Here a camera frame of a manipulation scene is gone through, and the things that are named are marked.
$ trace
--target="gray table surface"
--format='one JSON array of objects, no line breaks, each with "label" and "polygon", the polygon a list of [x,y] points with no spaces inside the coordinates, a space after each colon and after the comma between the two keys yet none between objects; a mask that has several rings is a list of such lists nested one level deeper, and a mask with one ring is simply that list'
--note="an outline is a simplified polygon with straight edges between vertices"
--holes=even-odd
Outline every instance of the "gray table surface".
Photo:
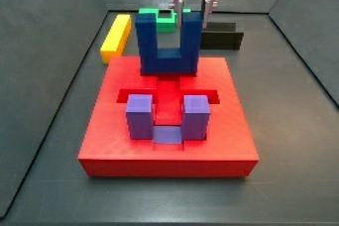
[{"label": "gray table surface", "polygon": [[[6,218],[16,223],[339,222],[339,114],[268,16],[213,15],[244,30],[227,59],[260,162],[247,178],[89,178],[76,160],[105,66],[98,48],[110,13],[86,53],[44,146]],[[177,34],[160,35],[161,46]],[[137,55],[134,32],[124,54]]]}]

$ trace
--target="purple block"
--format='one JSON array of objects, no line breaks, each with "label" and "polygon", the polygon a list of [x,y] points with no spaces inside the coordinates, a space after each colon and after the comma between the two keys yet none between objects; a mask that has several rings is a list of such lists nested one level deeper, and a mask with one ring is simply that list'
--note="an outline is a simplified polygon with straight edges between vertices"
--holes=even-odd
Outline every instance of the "purple block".
[{"label": "purple block", "polygon": [[184,96],[183,140],[205,140],[211,115],[208,97],[205,95]]},{"label": "purple block", "polygon": [[125,118],[132,140],[153,139],[152,95],[128,96]]},{"label": "purple block", "polygon": [[157,144],[181,144],[181,129],[177,126],[154,126],[153,143]]}]

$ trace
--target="red block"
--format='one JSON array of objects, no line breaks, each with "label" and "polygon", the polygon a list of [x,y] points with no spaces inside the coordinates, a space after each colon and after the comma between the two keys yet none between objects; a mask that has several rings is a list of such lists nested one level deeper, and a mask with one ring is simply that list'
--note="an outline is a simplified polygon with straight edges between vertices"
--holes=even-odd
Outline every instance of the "red block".
[{"label": "red block", "polygon": [[[200,57],[195,77],[140,76],[138,70],[138,57],[113,58],[109,62],[78,154],[86,174],[247,176],[257,154],[225,60]],[[153,95],[154,119],[165,121],[168,117],[165,125],[176,125],[181,118],[177,109],[183,95],[205,94],[211,103],[207,140],[184,141],[183,145],[129,140],[124,98],[133,91]]]}]

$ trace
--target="yellow block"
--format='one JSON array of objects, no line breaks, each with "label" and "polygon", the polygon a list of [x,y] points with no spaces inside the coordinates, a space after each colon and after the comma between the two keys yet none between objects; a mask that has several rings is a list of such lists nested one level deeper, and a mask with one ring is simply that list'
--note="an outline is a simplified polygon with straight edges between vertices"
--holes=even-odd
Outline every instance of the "yellow block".
[{"label": "yellow block", "polygon": [[117,15],[100,47],[102,63],[109,63],[112,57],[120,57],[130,32],[130,16]]}]

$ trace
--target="building block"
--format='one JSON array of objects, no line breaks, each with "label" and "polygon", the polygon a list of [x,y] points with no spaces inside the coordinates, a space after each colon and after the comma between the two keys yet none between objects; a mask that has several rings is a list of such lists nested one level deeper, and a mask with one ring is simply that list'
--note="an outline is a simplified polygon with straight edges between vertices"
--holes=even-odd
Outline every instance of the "building block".
[{"label": "building block", "polygon": [[141,74],[195,73],[197,70],[203,20],[200,12],[183,14],[179,49],[159,49],[154,14],[137,14],[134,28]]},{"label": "building block", "polygon": [[154,144],[181,144],[181,130],[177,126],[154,126],[153,127]]},{"label": "building block", "polygon": [[153,139],[153,114],[150,95],[130,94],[128,96],[125,118],[130,139]]},{"label": "building block", "polygon": [[116,103],[120,89],[132,86],[136,90],[152,90],[154,107],[156,90],[161,89],[156,86],[160,76],[141,76],[138,69],[138,57],[110,59],[78,153],[86,174],[163,177],[249,175],[257,163],[257,153],[225,60],[200,57],[196,75],[177,75],[181,102],[184,91],[191,94],[195,91],[217,93],[208,95],[208,100],[213,102],[209,105],[205,141],[183,140],[180,145],[129,138],[125,102]]},{"label": "building block", "polygon": [[130,32],[130,16],[117,15],[100,47],[102,63],[108,64],[112,57],[120,57]]},{"label": "building block", "polygon": [[207,24],[201,35],[201,50],[239,50],[244,32],[236,31],[236,23]]},{"label": "building block", "polygon": [[205,140],[209,104],[205,95],[185,95],[181,134],[184,140]]},{"label": "building block", "polygon": [[[175,11],[165,10],[169,13],[169,17],[164,18],[160,17],[161,11],[157,8],[140,8],[138,9],[138,14],[154,14],[156,18],[156,32],[175,32],[176,30],[176,19],[177,15]],[[184,9],[184,13],[189,13],[191,9]]]}]

